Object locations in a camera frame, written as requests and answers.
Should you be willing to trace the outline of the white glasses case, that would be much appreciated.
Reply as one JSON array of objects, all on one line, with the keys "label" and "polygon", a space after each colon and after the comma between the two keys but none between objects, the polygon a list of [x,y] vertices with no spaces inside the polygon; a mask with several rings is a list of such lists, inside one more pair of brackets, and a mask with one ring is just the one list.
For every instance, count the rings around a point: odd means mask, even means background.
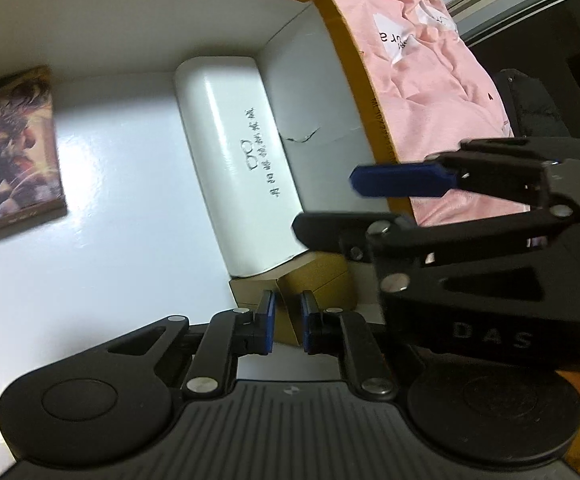
[{"label": "white glasses case", "polygon": [[302,204],[253,58],[191,58],[177,67],[174,81],[229,274],[261,274],[304,252],[292,231]]}]

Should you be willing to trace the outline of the dark clothing pile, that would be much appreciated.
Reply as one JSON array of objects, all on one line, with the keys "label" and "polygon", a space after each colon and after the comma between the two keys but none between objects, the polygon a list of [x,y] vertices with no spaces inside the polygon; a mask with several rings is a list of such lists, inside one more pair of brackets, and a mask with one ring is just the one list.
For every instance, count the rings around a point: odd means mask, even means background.
[{"label": "dark clothing pile", "polygon": [[508,68],[492,76],[516,138],[570,138],[570,130],[537,78]]}]

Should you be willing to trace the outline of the gold patterned small box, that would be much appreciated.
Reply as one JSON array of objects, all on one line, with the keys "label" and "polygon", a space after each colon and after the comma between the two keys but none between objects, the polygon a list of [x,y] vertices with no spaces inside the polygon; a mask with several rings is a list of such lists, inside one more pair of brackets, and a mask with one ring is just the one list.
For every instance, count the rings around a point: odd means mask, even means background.
[{"label": "gold patterned small box", "polygon": [[229,283],[239,307],[255,310],[263,292],[276,295],[273,341],[300,347],[303,344],[302,292],[312,292],[320,310],[355,310],[357,292],[352,273],[342,255],[305,252],[281,266],[250,278],[233,278]]}]

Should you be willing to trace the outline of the dark illustrated card box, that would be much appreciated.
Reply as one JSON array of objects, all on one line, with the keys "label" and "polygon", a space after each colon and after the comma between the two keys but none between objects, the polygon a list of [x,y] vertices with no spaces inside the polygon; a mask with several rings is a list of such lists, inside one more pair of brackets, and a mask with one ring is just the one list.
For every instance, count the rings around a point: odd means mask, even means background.
[{"label": "dark illustrated card box", "polygon": [[57,150],[51,70],[0,78],[0,230],[66,209]]}]

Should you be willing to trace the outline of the orange cardboard box white inside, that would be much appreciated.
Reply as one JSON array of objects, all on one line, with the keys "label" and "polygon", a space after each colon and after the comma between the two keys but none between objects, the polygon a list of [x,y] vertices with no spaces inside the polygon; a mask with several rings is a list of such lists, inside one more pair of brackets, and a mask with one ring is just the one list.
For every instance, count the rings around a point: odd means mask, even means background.
[{"label": "orange cardboard box white inside", "polygon": [[[0,77],[52,72],[66,209],[0,230],[0,394],[171,314],[233,305],[176,96],[197,55],[262,63],[311,209],[384,211],[349,187],[382,120],[337,0],[0,0]],[[0,434],[0,474],[12,462]]]}]

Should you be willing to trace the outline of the pink printed bed quilt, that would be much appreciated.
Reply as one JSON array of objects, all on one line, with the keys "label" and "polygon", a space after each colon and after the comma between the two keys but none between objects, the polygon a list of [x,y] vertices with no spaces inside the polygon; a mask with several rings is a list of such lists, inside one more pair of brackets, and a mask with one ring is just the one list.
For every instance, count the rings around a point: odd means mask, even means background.
[{"label": "pink printed bed quilt", "polygon": [[384,200],[349,184],[359,165],[419,162],[512,130],[444,0],[289,0],[256,61],[306,211],[405,212],[422,226],[518,214],[463,191]]}]

